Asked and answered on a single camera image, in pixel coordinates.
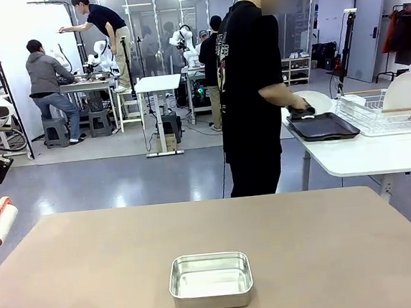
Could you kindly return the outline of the person's right hand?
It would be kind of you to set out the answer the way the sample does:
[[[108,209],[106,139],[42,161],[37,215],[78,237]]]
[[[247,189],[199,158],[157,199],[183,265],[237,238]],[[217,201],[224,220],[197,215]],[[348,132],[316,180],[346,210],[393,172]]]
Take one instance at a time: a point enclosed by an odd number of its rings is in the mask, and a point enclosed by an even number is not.
[[[290,98],[289,106],[293,109],[302,111],[307,110],[310,105],[307,100],[294,93]]]

